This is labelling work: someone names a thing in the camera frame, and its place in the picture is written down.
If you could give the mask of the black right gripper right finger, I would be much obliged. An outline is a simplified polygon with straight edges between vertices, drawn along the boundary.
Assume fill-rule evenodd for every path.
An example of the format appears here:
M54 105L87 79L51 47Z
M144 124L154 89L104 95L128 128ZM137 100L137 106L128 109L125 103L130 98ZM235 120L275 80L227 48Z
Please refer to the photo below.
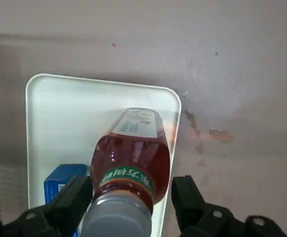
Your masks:
M272 219L250 215L245 221L222 206L206 202L190 175L174 177L171 199L181 237L286 237Z

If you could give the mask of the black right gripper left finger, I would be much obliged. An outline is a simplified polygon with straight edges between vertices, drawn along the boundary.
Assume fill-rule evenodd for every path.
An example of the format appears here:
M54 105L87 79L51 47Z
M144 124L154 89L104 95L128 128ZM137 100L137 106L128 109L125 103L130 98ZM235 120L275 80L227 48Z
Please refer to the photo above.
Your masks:
M2 224L0 237L72 237L91 203L92 179L74 176L49 203Z

